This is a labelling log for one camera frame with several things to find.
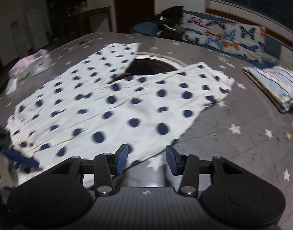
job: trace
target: striped fabric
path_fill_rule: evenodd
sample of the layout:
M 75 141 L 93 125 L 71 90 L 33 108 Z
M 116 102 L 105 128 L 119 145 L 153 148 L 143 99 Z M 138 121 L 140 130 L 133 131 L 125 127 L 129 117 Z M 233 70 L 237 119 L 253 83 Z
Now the striped fabric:
M 283 113 L 293 106 L 293 72 L 282 67 L 258 69 L 244 67 L 244 73 L 252 79 Z

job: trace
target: white cloth with navy dots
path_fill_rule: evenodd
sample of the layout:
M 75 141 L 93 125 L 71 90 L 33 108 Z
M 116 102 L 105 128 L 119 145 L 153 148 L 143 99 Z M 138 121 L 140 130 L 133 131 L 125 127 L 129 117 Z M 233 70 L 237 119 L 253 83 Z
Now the white cloth with navy dots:
M 175 144 L 234 83 L 205 63 L 108 84 L 135 58 L 138 43 L 111 44 L 46 83 L 8 120 L 14 148 L 44 170 L 71 156 L 94 159 L 127 144 L 127 165 Z M 39 174 L 19 174 L 20 184 Z M 93 181 L 85 175 L 84 185 Z

